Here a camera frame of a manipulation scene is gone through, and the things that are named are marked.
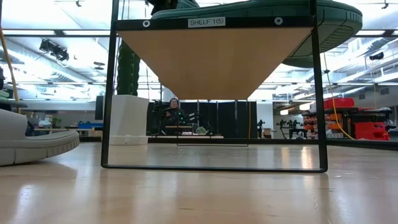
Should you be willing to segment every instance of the black metal frame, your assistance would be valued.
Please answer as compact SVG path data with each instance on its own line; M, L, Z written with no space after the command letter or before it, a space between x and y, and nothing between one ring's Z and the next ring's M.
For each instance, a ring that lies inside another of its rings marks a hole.
M103 141L101 148L101 166L113 169L150 169L150 170L195 170L195 171L235 171L235 172L306 172L306 173L322 173L328 170L328 156L326 148L326 131L325 131L325 114L323 110L323 87L322 87L322 71L320 61L319 36L317 26L317 0L309 0L310 15L308 17L283 17L283 24L276 25L275 17L247 17L247 18L226 18L225 28L248 28L248 27L312 27L312 52L313 67L315 74L315 96L317 103L318 119L318 140L283 140L269 139L268 144L318 144L319 147L319 169L260 169L260 168L234 168L234 167L180 167L180 166L134 166L134 165L112 165L108 164L109 154L109 129L111 124L111 107L113 95L114 66L116 53L116 31L117 30L148 30L148 29L187 29L188 19L164 19L164 20L134 20L134 21L118 21L119 0L113 0L112 18L111 18L111 35L109 40L109 59L108 74L106 80L105 108L104 108L104 129ZM144 27L143 22L150 21L150 27ZM252 140L259 139L201 139L200 143L216 143L234 142L235 144L256 142Z

